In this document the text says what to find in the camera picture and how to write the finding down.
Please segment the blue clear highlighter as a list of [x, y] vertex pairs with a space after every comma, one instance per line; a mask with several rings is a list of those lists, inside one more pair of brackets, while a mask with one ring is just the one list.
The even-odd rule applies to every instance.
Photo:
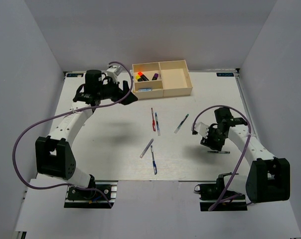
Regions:
[[152, 91], [151, 88], [138, 89], [138, 92], [149, 92]]

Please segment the yellow cap highlighter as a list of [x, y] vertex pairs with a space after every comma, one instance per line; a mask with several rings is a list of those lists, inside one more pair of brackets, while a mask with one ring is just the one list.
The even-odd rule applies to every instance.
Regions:
[[141, 77], [139, 77], [139, 76], [136, 77], [136, 80], [137, 80], [138, 82], [142, 82], [142, 81], [143, 81], [143, 79], [142, 79]]

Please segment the orange cap highlighter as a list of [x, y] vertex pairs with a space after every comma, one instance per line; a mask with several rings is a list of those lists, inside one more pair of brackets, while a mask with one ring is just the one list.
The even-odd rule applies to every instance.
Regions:
[[138, 75], [143, 81], [149, 81], [149, 79], [146, 77], [146, 75], [143, 72], [138, 72]]

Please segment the black clear pen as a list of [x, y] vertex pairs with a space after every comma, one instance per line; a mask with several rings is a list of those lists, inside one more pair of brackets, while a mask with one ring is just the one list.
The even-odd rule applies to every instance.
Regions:
[[230, 151], [218, 151], [218, 150], [209, 150], [208, 153], [216, 153], [216, 154], [230, 154]]

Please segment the purple cap highlighter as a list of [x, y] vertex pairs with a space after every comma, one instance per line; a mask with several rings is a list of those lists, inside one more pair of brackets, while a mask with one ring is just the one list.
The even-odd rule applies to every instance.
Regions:
[[158, 79], [158, 73], [155, 73], [152, 77], [152, 81], [157, 80]]

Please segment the green clear pen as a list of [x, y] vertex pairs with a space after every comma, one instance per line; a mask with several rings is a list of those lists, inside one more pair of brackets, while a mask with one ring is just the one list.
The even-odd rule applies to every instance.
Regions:
[[177, 134], [178, 131], [180, 130], [180, 128], [182, 127], [182, 125], [184, 124], [184, 122], [187, 120], [187, 118], [189, 117], [189, 114], [187, 114], [183, 120], [180, 122], [180, 124], [177, 126], [177, 128], [175, 129], [174, 133]]

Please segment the blue grip pen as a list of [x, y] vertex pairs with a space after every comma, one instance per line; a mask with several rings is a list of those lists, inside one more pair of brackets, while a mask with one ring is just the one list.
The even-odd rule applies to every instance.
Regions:
[[153, 146], [151, 145], [151, 156], [152, 156], [152, 164], [153, 164], [153, 170], [154, 174], [157, 175], [157, 167], [156, 167], [156, 162], [155, 162], [155, 157], [154, 157], [154, 151], [153, 151]]

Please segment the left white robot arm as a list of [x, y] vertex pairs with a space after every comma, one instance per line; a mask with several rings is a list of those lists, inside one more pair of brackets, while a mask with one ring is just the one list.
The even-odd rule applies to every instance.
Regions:
[[138, 99], [128, 82], [117, 82], [117, 75], [111, 70], [88, 70], [84, 84], [75, 93], [70, 114], [47, 137], [39, 137], [35, 142], [37, 172], [79, 187], [79, 193], [86, 199], [96, 194], [94, 178], [77, 167], [72, 144], [103, 100], [129, 105]]

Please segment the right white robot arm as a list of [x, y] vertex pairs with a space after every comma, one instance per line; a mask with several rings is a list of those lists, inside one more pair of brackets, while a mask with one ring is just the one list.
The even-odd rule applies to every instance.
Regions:
[[251, 203], [286, 201], [290, 198], [290, 163], [269, 152], [252, 133], [248, 119], [239, 113], [232, 115], [233, 107], [213, 106], [216, 122], [206, 125], [194, 121], [192, 134], [201, 135], [201, 145], [221, 152], [226, 140], [233, 142], [241, 155], [229, 174], [216, 181], [216, 204], [231, 200], [233, 193], [245, 195]]

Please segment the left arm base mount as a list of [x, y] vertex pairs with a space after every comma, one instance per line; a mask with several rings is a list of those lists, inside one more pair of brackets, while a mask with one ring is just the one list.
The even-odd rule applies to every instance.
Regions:
[[[117, 194], [117, 181], [96, 181], [96, 188], [102, 191], [110, 204], [113, 205]], [[110, 205], [100, 192], [83, 191], [75, 187], [68, 187], [64, 208], [73, 209], [110, 209]]]

